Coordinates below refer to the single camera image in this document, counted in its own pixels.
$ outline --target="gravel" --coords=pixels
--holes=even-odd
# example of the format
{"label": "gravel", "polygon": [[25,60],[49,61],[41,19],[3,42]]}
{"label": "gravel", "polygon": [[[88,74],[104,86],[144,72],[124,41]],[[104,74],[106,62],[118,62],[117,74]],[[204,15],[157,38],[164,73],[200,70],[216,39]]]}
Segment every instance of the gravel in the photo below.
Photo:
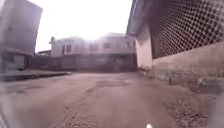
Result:
{"label": "gravel", "polygon": [[205,128],[208,124],[214,96],[181,95],[169,99],[165,106],[176,128]]}

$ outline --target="alley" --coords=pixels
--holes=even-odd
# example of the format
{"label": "alley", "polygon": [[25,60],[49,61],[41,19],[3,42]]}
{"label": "alley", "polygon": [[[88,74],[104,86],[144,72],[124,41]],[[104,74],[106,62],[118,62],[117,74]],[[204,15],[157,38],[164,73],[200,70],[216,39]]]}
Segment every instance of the alley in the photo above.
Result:
{"label": "alley", "polygon": [[[10,128],[203,127],[211,98],[138,73],[75,73],[1,83],[0,95],[1,115]],[[179,117],[181,112],[187,114]]]}

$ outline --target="building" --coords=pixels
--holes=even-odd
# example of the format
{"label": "building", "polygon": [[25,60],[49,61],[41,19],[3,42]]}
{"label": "building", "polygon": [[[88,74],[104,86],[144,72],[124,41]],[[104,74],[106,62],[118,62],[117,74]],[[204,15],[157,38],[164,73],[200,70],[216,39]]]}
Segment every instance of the building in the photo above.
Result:
{"label": "building", "polygon": [[35,52],[42,9],[27,0],[2,0],[0,10],[0,66],[24,69]]}
{"label": "building", "polygon": [[60,68],[63,70],[136,69],[135,43],[130,36],[109,34],[94,41],[71,37],[51,44],[51,57],[60,58]]}
{"label": "building", "polygon": [[138,67],[162,77],[224,76],[223,14],[223,0],[133,0],[127,34]]}

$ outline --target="sky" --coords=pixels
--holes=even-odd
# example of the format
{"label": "sky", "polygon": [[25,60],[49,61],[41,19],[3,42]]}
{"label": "sky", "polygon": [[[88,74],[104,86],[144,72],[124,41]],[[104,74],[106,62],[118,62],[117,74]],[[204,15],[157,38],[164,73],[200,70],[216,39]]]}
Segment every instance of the sky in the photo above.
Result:
{"label": "sky", "polygon": [[132,0],[29,0],[43,8],[36,52],[49,50],[50,39],[78,36],[94,40],[125,33]]}

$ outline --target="metal mesh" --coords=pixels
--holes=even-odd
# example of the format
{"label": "metal mesh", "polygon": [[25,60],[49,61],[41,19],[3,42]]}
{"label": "metal mesh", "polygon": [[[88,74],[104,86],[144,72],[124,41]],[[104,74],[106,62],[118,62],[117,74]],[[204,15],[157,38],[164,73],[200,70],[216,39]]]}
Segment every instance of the metal mesh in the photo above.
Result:
{"label": "metal mesh", "polygon": [[171,0],[153,33],[153,58],[221,42],[224,0]]}

